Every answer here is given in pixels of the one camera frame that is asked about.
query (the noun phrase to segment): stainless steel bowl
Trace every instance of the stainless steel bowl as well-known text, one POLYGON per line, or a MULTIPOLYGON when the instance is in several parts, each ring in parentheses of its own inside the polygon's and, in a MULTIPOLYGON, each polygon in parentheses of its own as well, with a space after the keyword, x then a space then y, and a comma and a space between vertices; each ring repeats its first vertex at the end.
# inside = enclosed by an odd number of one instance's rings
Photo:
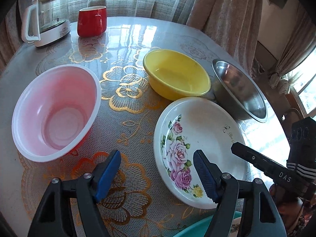
POLYGON ((215 59, 212 65, 215 71, 212 89, 221 106, 234 119, 266 122, 267 107, 249 77, 227 61, 215 59))

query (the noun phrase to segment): purple rose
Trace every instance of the purple rose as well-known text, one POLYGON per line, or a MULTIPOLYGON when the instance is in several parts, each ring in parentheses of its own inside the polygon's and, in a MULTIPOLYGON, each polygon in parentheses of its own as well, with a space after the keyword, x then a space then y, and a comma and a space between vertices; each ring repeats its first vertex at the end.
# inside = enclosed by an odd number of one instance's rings
POLYGON ((182 126, 180 125, 179 122, 174 123, 174 125, 173 125, 173 131, 174 131, 176 134, 182 133, 182 126))
POLYGON ((192 176, 190 172, 190 168, 187 168, 187 170, 180 172, 176 172, 173 170, 170 172, 170 178, 179 188, 188 189, 192 181, 192 176))
POLYGON ((184 168, 184 163, 188 160, 186 147, 179 140, 166 140, 165 148, 163 149, 162 159, 166 168, 170 171, 179 172, 184 168))

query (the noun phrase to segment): table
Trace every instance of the table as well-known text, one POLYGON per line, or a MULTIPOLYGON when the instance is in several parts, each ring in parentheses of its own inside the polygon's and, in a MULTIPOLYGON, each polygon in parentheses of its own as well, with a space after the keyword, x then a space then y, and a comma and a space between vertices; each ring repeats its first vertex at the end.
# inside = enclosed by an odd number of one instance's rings
MULTIPOLYGON (((243 70, 231 56, 202 32, 161 20, 109 17, 100 37, 79 38, 76 23, 71 34, 44 48, 23 44, 0 78, 0 210, 20 236, 27 232, 37 205, 53 177, 74 179, 91 172, 108 152, 122 152, 122 164, 108 198, 99 204, 112 236, 173 236, 212 211, 183 204, 166 188, 154 162, 155 124, 171 103, 148 84, 142 64, 154 49, 172 49, 198 61, 214 76, 211 62, 222 58, 243 70), (11 119, 25 87, 39 74, 57 65, 80 64, 90 68, 102 86, 98 116, 87 141, 75 152, 48 163, 21 156, 12 139, 11 119)), ((212 92, 205 98, 213 99, 212 92)), ((285 165, 289 144, 267 100, 268 121, 237 121, 246 145, 285 165)), ((247 180, 272 180, 248 167, 247 180)), ((72 210, 78 236, 84 236, 76 200, 72 210)))

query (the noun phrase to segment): red mug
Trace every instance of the red mug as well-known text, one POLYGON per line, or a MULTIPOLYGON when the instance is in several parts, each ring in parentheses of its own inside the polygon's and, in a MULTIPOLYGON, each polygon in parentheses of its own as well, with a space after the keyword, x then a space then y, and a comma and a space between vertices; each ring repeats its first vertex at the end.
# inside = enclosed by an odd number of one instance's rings
POLYGON ((79 11, 77 32, 80 37, 100 36, 106 31, 106 6, 93 6, 79 11))

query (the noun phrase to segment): glass kettle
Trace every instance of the glass kettle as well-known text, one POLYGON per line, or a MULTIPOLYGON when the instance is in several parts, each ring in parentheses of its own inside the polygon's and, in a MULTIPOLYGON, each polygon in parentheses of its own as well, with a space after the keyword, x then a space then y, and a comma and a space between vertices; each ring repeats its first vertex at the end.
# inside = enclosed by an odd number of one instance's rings
POLYGON ((26 8, 21 37, 36 47, 49 44, 70 32, 68 0, 35 0, 26 8), (31 22, 33 36, 28 33, 31 22))

